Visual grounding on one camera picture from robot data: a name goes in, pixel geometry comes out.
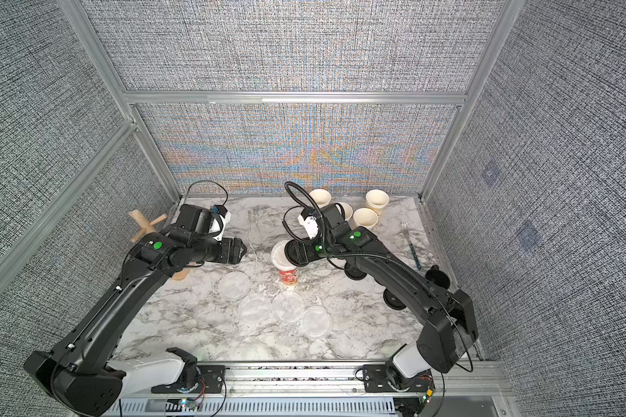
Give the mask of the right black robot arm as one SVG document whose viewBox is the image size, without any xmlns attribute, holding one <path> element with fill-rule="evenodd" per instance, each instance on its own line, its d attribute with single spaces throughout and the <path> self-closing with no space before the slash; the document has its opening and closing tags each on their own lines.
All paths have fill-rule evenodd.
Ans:
<svg viewBox="0 0 626 417">
<path fill-rule="evenodd" d="M 302 207 L 301 216 L 313 220 L 316 231 L 307 238 L 292 236 L 285 255 L 297 267 L 319 260 L 345 261 L 344 273 L 352 280 L 371 276 L 384 287 L 384 301 L 394 309 L 408 309 L 423 328 L 416 342 L 398 350 L 391 366 L 403 378 L 428 369 L 446 374 L 478 339 L 471 297 L 435 283 L 442 271 L 418 274 L 391 253 L 372 231 L 352 229 L 336 207 Z"/>
</svg>

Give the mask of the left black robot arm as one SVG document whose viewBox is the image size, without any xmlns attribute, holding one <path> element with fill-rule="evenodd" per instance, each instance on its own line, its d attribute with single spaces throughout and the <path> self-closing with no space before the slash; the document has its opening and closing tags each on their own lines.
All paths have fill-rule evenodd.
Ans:
<svg viewBox="0 0 626 417">
<path fill-rule="evenodd" d="M 25 372 L 76 414 L 104 414 L 119 400 L 128 379 L 127 372 L 108 362 L 141 307 L 189 264 L 238 264 L 246 252 L 239 238 L 216 240 L 172 228 L 147 234 L 128 252 L 117 280 L 90 312 L 50 350 L 32 352 Z"/>
</svg>

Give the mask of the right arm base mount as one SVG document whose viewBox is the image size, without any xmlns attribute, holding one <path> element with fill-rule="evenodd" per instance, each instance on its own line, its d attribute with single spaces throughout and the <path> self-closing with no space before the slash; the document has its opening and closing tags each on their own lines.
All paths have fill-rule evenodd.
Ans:
<svg viewBox="0 0 626 417">
<path fill-rule="evenodd" d="M 364 390 L 369 394 L 417 393 L 431 397 L 436 391 L 436 384 L 429 370 L 406 378 L 385 364 L 365 364 L 356 377 L 363 382 Z"/>
</svg>

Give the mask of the red patterned paper cup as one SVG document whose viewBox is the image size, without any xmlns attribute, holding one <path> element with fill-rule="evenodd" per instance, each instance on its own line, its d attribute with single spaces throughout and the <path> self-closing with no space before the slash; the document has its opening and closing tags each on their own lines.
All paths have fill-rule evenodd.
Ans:
<svg viewBox="0 0 626 417">
<path fill-rule="evenodd" d="M 285 246 L 288 240 L 279 241 L 271 250 L 271 262 L 278 270 L 281 283 L 285 286 L 297 284 L 297 266 L 292 264 L 286 257 Z"/>
</svg>

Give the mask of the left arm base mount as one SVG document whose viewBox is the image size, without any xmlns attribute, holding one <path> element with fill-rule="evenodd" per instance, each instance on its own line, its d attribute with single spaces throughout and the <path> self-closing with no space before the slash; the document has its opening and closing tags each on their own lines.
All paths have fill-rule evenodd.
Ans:
<svg viewBox="0 0 626 417">
<path fill-rule="evenodd" d="M 181 376 L 172 384 L 152 387 L 151 394 L 222 394 L 226 370 L 223 365 L 198 365 L 191 383 L 184 382 Z"/>
</svg>

